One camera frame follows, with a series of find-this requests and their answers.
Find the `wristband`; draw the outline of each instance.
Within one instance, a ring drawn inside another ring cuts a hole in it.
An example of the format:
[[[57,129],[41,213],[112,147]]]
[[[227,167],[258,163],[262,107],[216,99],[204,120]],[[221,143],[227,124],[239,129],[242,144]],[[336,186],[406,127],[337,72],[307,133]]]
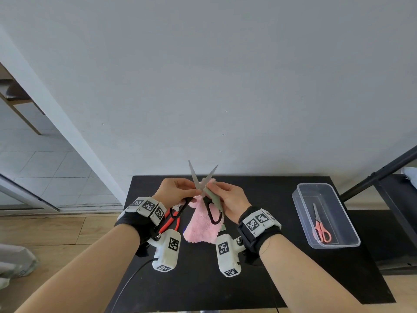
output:
[[[148,240],[158,235],[159,225],[164,218],[166,208],[154,198],[137,198],[117,218],[114,226],[127,224],[132,226],[141,238],[141,244],[136,252],[139,257],[145,257]]]
[[[240,216],[237,230],[246,249],[257,254],[265,240],[282,234],[281,224],[275,217],[257,206],[251,206]]]

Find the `transparent bin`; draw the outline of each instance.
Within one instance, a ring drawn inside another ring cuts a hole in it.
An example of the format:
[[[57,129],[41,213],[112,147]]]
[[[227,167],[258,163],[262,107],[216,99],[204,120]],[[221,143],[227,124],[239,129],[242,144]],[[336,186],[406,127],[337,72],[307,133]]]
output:
[[[327,183],[300,183],[292,194],[309,245],[316,249],[357,247],[361,244],[349,217],[333,187]],[[324,228],[325,240],[321,242],[315,229],[314,205]]]

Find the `black metal pole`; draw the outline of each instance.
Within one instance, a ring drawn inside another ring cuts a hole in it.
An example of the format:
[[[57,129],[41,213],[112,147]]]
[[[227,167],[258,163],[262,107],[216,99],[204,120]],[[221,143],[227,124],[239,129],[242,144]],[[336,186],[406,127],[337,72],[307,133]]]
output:
[[[386,166],[383,166],[377,172],[373,172],[369,177],[362,180],[356,186],[353,186],[352,188],[347,190],[340,196],[341,201],[346,202],[355,195],[361,193],[363,190],[368,189],[370,186],[374,184],[375,181],[381,180],[386,176],[389,176],[390,174],[396,172],[400,168],[403,168],[405,165],[407,165],[415,159],[417,159],[417,146],[411,148],[409,151],[405,152],[400,157],[394,159]]]

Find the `person's right arm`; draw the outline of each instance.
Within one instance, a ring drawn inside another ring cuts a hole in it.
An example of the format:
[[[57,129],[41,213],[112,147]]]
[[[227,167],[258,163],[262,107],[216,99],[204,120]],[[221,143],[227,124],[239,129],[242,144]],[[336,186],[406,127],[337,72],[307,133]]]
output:
[[[207,187],[222,198],[226,216],[236,224],[251,206],[238,186],[216,182]],[[352,294],[283,235],[269,237],[259,256],[291,312],[366,312]]]

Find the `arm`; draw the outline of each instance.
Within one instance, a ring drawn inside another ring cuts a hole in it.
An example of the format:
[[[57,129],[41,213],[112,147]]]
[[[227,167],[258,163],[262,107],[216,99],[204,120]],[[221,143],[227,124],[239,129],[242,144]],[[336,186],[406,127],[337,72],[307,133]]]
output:
[[[207,187],[222,198],[226,216],[236,224],[251,206],[238,186],[216,182]],[[291,312],[366,312],[354,296],[283,235],[269,237],[259,255]]]
[[[154,199],[169,208],[201,194],[184,178],[164,179]],[[130,225],[114,227],[36,290],[15,313],[102,313],[141,239]]]

